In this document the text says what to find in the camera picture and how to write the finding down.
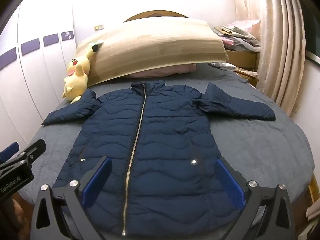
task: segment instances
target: pile of clothes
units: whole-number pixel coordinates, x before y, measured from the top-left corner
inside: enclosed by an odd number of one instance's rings
[[[228,50],[260,52],[260,20],[235,21],[215,27],[214,32]]]
[[[245,76],[252,77],[252,78],[257,78],[257,76],[258,76],[258,73],[255,71],[245,70],[243,68],[236,67],[235,65],[232,65],[230,63],[210,62],[210,63],[208,63],[208,65],[211,67],[218,68],[218,69],[228,69],[228,70],[231,70],[232,72],[240,73]]]

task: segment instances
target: pikachu plush toy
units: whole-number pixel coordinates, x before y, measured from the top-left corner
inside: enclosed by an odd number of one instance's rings
[[[67,98],[71,103],[78,101],[88,86],[90,59],[103,41],[92,42],[84,56],[73,58],[67,67],[67,77],[64,78],[64,92],[62,98]]]

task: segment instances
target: jacket sleeve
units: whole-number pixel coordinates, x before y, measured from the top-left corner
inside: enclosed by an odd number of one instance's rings
[[[77,102],[48,114],[42,125],[68,122],[81,118],[89,118],[100,107],[101,103],[96,98],[96,93],[91,89],[87,89]]]
[[[205,94],[192,88],[186,93],[197,107],[206,113],[258,120],[276,119],[275,113],[266,104],[232,97],[213,83],[209,83]]]

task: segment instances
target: metal screw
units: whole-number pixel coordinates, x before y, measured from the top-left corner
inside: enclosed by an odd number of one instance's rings
[[[285,186],[285,184],[279,184],[279,188],[282,189],[282,190],[285,190],[286,186]]]
[[[77,185],[78,185],[78,181],[77,180],[73,180],[73,181],[70,182],[70,186],[71,187],[75,187]]]
[[[254,180],[249,181],[249,186],[250,187],[256,187],[258,184]]]
[[[43,184],[42,186],[41,186],[41,190],[46,190],[48,188],[48,185],[47,184]]]

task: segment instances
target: curtain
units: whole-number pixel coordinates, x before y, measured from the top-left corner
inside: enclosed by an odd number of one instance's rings
[[[236,20],[261,20],[257,88],[290,115],[305,59],[305,33],[299,0],[235,0]]]

